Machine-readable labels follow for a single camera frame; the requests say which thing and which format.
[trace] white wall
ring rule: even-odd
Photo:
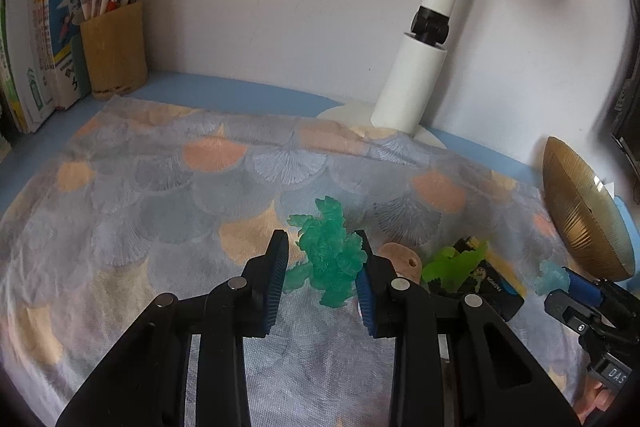
[[[144,0],[151,67],[375,101],[420,0]],[[628,0],[459,0],[433,126],[536,165],[561,137],[620,182],[597,140]]]

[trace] pen holder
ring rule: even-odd
[[[85,21],[80,31],[94,98],[108,100],[145,84],[148,70],[141,2]]]

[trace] metal screw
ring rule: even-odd
[[[156,300],[154,300],[154,303],[159,308],[164,308],[165,306],[168,306],[169,304],[171,304],[173,301],[174,301],[174,296],[171,295],[171,293],[161,293],[158,297],[156,297]]]
[[[240,288],[244,288],[246,286],[246,279],[244,277],[231,277],[226,284],[232,290],[239,290]]]
[[[403,292],[404,290],[408,290],[411,283],[402,277],[396,277],[391,281],[391,288],[396,289],[398,291]]]
[[[465,296],[465,304],[472,308],[479,308],[482,306],[482,297],[475,293],[469,293],[469,295]]]

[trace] book cover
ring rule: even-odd
[[[51,55],[55,66],[56,90],[60,106],[71,106],[82,92],[76,79],[71,40],[80,34],[84,21],[80,0],[49,0],[49,33]]]

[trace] patterned bedsheet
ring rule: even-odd
[[[475,235],[525,287],[540,260],[569,262],[539,190],[455,153],[388,130],[117,98],[0,222],[5,370],[54,425],[155,295],[208,293],[264,253],[274,229],[289,232],[291,262],[302,259],[287,216],[313,213],[326,195],[374,249],[395,241],[425,262]],[[318,300],[308,283],[283,295],[270,336],[246,341],[254,425],[385,425],[392,343],[367,336],[355,299],[337,310]],[[572,333],[532,291],[510,327],[572,400],[582,363]]]

